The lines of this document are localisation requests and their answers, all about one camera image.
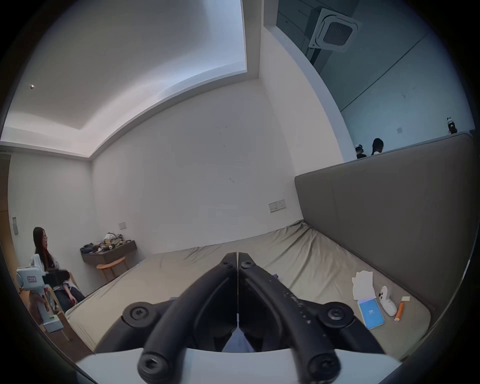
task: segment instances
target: gray upholstered headboard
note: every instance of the gray upholstered headboard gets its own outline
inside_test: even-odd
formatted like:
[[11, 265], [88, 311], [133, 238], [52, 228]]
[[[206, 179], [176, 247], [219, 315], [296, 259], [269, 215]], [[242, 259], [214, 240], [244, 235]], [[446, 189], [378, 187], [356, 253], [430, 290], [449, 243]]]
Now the gray upholstered headboard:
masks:
[[417, 297], [436, 320], [477, 230], [472, 137], [459, 133], [299, 175], [305, 221]]

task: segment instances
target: white controller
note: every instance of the white controller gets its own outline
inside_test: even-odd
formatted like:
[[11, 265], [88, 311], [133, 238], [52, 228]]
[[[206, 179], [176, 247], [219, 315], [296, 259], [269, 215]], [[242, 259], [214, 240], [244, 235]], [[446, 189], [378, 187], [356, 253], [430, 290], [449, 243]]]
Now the white controller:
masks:
[[385, 285], [382, 287], [378, 299], [388, 316], [396, 315], [396, 305], [390, 300], [390, 292]]

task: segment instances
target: orange marker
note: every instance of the orange marker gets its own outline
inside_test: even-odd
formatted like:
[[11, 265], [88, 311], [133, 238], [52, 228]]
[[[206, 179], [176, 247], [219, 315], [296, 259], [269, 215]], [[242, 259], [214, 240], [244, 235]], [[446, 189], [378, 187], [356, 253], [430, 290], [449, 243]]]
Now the orange marker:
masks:
[[396, 312], [394, 321], [400, 321], [400, 318], [402, 317], [403, 306], [404, 306], [404, 303], [402, 301], [398, 306], [398, 311]]

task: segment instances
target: power outlet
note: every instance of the power outlet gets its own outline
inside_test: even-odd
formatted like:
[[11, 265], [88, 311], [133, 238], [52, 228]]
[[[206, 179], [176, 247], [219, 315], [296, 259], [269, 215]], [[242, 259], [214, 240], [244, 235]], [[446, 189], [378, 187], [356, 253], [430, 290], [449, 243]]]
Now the power outlet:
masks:
[[283, 209], [286, 207], [287, 206], [285, 205], [285, 200], [275, 201], [274, 203], [270, 203], [268, 205], [268, 209], [270, 209], [270, 212], [275, 212], [275, 211], [278, 211], [279, 209]]
[[276, 203], [276, 207], [277, 207], [277, 209], [283, 209], [283, 208], [286, 208], [287, 206], [285, 205], [285, 200], [280, 200], [280, 201], [277, 201], [277, 203]]

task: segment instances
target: long black hair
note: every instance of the long black hair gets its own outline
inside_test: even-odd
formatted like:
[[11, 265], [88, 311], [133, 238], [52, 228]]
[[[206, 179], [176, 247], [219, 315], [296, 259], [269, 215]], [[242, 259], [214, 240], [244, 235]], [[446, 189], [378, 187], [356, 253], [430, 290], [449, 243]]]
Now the long black hair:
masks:
[[373, 141], [373, 144], [372, 144], [372, 155], [375, 152], [381, 152], [383, 150], [383, 148], [384, 148], [384, 143], [383, 143], [382, 139], [376, 138]]
[[41, 227], [35, 227], [33, 230], [33, 242], [35, 244], [35, 253], [38, 253], [40, 256], [40, 260], [43, 263], [43, 268], [45, 271], [55, 268], [55, 264], [53, 263], [52, 255], [43, 248], [42, 240], [43, 234], [45, 231]]

